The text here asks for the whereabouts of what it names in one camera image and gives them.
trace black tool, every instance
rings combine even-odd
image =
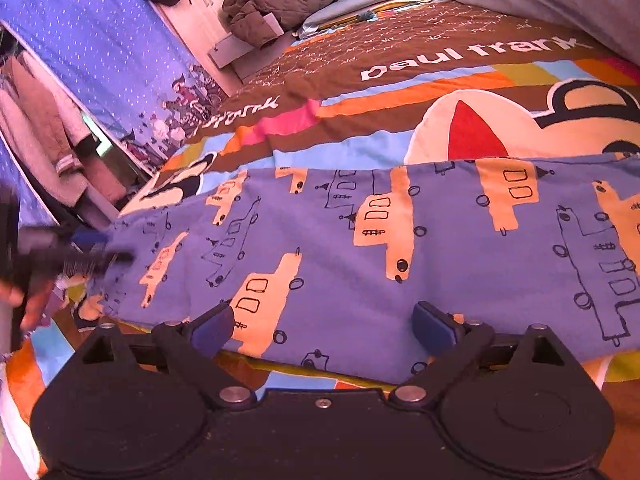
[[[612,410],[550,328],[497,336],[427,303],[413,323],[442,357],[388,399],[267,390],[260,401],[210,359],[232,335],[228,303],[151,334],[102,324],[33,409],[44,479],[605,479]]]
[[[101,275],[111,264],[130,265],[130,251],[91,251],[81,253],[72,245],[73,232],[59,226],[24,226],[18,228],[20,200],[11,186],[0,182],[0,279],[24,292],[37,289],[44,280],[60,274]],[[20,324],[24,303],[12,317],[11,351],[20,348],[24,334]]]

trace red shape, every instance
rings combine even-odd
[[[609,57],[603,59],[603,62],[612,66],[618,72],[622,72],[628,78],[633,79],[636,84],[640,84],[640,67],[638,67],[638,65],[634,65],[619,57]]]
[[[289,136],[311,128],[320,121],[316,117],[319,107],[320,101],[308,99],[300,108],[273,117],[263,117],[253,127],[252,134],[242,139],[242,144],[258,144],[268,136]]]
[[[458,101],[449,125],[449,159],[484,156],[509,156],[509,153],[484,119],[464,101]]]

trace person's hand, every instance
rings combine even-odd
[[[25,307],[24,317],[20,328],[28,332],[35,330],[42,321],[42,314],[49,301],[49,296],[56,286],[55,280],[47,280],[41,282],[34,290],[28,294],[27,304]],[[15,285],[0,280],[0,301],[4,302],[11,308],[21,306],[24,300],[24,293]]]

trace pink stripe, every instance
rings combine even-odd
[[[623,73],[628,78],[633,79],[636,84],[640,84],[640,67],[638,65],[634,65],[619,57],[609,57],[602,61],[615,68],[618,72]]]
[[[288,136],[298,134],[307,128],[318,124],[316,110],[320,101],[309,99],[304,105],[289,112],[283,112],[275,117],[260,119],[251,132],[242,136],[242,144],[258,144],[264,142],[267,136]]]

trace sleeve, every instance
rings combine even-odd
[[[60,119],[65,127],[66,136],[71,144],[77,146],[82,140],[91,135],[91,131],[89,127],[84,124],[82,114],[76,104],[66,93],[65,89],[47,72],[43,65],[26,50],[20,54],[19,61],[31,75],[53,95],[53,99],[58,107]]]
[[[236,38],[246,41],[256,48],[262,48],[278,37],[269,24],[264,21],[252,0],[242,6],[242,9],[231,20],[229,28]]]

